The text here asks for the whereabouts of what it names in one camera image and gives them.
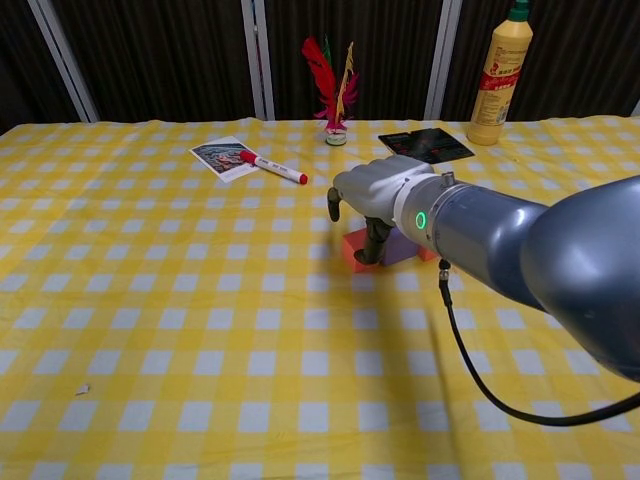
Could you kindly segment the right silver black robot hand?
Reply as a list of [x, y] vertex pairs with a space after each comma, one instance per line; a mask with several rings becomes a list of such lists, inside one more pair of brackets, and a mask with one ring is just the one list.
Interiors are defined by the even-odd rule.
[[365, 218], [363, 247], [354, 258], [363, 265], [379, 264], [385, 244], [396, 226], [393, 219], [395, 200], [403, 186], [420, 175], [433, 175], [427, 163], [404, 155], [392, 155], [357, 165], [336, 175], [327, 192], [329, 217], [340, 218], [340, 202], [344, 201]]

